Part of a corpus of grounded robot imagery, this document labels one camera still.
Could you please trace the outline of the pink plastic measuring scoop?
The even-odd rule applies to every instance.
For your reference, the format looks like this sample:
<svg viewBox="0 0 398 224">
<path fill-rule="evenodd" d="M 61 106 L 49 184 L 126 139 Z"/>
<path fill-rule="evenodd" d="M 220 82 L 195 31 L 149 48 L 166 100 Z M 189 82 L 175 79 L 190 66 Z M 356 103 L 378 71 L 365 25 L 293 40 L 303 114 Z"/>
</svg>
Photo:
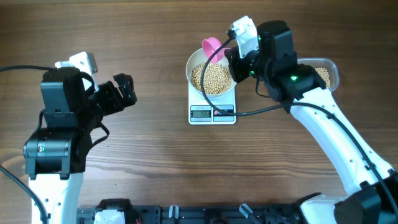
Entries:
<svg viewBox="0 0 398 224">
<path fill-rule="evenodd" d="M 211 57 L 211 55 L 222 46 L 222 43 L 216 37 L 209 37 L 207 39 L 203 39 L 201 43 L 202 49 L 204 51 L 207 59 Z M 229 65 L 228 59 L 226 58 L 224 52 L 226 50 L 230 50 L 229 47 L 223 47 L 212 59 L 209 63 L 217 64 L 221 63 L 222 65 Z"/>
</svg>

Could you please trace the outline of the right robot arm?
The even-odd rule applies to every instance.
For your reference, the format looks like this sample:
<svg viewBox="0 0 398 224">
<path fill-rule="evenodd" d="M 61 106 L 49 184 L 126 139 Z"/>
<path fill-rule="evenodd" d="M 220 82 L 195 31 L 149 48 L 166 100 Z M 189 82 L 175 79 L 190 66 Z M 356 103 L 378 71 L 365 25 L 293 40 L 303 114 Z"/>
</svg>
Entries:
<svg viewBox="0 0 398 224">
<path fill-rule="evenodd" d="M 237 46 L 225 52 L 235 82 L 263 82 L 277 108 L 283 108 L 314 137 L 336 169 L 345 195 L 310 196 L 300 202 L 306 223 L 396 223 L 397 172 L 348 121 L 324 79 L 301 64 L 292 31 L 284 21 L 256 26 L 242 17 L 228 37 Z"/>
</svg>

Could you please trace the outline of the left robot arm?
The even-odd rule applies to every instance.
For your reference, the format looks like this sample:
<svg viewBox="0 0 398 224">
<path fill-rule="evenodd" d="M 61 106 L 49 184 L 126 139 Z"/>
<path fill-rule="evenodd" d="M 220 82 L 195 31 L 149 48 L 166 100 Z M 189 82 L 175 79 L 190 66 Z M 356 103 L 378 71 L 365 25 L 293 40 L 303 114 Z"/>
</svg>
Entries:
<svg viewBox="0 0 398 224">
<path fill-rule="evenodd" d="M 78 198 L 89 151 L 107 139 L 92 140 L 105 116 L 137 102 L 132 76 L 120 73 L 113 81 L 85 88 L 93 77 L 75 67 L 44 73 L 40 89 L 45 108 L 39 125 L 23 147 L 29 176 L 32 223 L 75 223 Z"/>
</svg>

